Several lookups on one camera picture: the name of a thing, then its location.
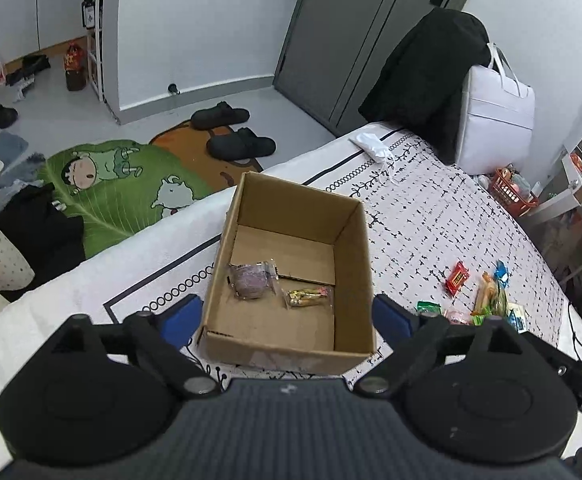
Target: bottle with red label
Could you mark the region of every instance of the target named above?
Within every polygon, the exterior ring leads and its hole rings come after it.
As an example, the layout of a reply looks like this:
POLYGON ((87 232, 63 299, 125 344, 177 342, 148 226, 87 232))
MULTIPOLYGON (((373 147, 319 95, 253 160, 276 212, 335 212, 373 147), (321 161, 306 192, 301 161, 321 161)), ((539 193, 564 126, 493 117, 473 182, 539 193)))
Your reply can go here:
POLYGON ((75 42, 69 43, 65 54, 66 89, 69 92, 82 90, 87 85, 84 74, 84 50, 75 42))

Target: bag handle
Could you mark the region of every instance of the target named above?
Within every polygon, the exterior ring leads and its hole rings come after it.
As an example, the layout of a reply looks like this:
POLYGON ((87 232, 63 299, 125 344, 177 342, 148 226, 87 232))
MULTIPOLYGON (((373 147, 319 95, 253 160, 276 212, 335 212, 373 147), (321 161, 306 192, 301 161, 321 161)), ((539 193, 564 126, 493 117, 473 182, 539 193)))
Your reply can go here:
MULTIPOLYGON (((495 64, 498 67, 498 72, 500 72, 500 80, 502 81, 502 89, 507 92, 510 93, 511 95, 515 95, 513 92, 509 92, 508 90, 506 90, 504 88, 504 64, 506 64, 506 66, 508 67, 509 70, 511 70, 511 74, 513 75, 513 79, 516 82, 517 85, 517 96, 519 98, 522 98, 522 87, 520 86, 520 81, 516 76, 516 73, 513 72, 513 68, 511 68, 511 65, 509 64, 509 62, 506 60, 506 57, 504 56, 504 53, 500 50, 500 47, 498 45, 496 45, 495 43, 488 43, 488 50, 490 51, 491 54, 491 60, 488 64, 488 68, 489 69, 493 69, 493 63, 495 62, 495 64)), ((526 89, 526 95, 524 96, 524 98, 528 97, 528 88, 526 89)))

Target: plastic basket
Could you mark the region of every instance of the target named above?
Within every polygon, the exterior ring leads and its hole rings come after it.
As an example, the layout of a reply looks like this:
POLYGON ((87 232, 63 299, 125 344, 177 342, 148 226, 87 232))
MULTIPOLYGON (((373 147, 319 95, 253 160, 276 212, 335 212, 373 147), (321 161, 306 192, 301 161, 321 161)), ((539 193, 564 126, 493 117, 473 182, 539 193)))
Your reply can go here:
POLYGON ((533 193, 531 193, 533 198, 530 202, 527 202, 517 194, 512 187, 512 183, 504 178, 502 170, 496 170, 495 176, 488 186, 488 192, 495 200, 501 203, 513 218, 519 218, 539 204, 539 200, 533 193))

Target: white bedding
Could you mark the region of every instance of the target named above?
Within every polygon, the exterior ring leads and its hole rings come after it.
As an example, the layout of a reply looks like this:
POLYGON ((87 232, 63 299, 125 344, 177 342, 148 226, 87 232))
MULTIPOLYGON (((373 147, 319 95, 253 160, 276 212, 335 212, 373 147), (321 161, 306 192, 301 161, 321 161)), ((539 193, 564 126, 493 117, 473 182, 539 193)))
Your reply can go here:
MULTIPOLYGON (((500 206, 461 170, 443 166, 419 137, 383 124, 361 130, 386 137, 396 156, 398 186, 379 186, 377 166, 347 137, 271 168, 266 173, 348 194, 365 202, 376 292, 406 307, 435 301, 471 308, 476 280, 495 260, 509 267, 511 301, 526 307, 530 330, 573 357, 566 298, 542 257, 500 206), (462 259, 471 278, 451 300, 441 283, 462 259)), ((181 295, 204 297, 225 212, 233 194, 226 189, 91 258, 72 272, 27 293, 0 313, 0 391, 66 317, 89 314, 94 322, 120 321, 150 308, 157 312, 181 295)), ((571 310, 582 342, 582 321, 571 310)), ((194 344, 185 351, 226 386, 232 376, 294 377, 207 363, 194 344)), ((378 351, 348 372, 349 383, 391 350, 378 336, 378 351)), ((582 349, 578 349, 582 358, 582 349)), ((567 452, 582 446, 582 416, 567 452)), ((0 436, 0 468, 9 455, 0 436)))

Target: power cord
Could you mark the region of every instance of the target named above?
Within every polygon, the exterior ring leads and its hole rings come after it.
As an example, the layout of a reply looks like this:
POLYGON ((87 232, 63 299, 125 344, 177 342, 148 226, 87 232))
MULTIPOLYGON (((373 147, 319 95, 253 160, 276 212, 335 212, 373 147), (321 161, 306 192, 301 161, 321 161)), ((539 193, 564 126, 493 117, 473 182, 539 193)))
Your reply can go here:
POLYGON ((578 347, 576 346, 575 342, 577 341, 578 343, 580 343, 580 346, 582 347, 582 342, 578 339, 578 336, 575 334, 575 329, 573 328, 573 320, 571 319, 570 316, 570 304, 567 305, 567 309, 568 309, 568 323, 571 326, 571 333, 573 334, 573 349, 575 351, 575 355, 578 357, 578 359, 580 361, 582 361, 582 358, 580 357, 580 354, 578 354, 578 347))

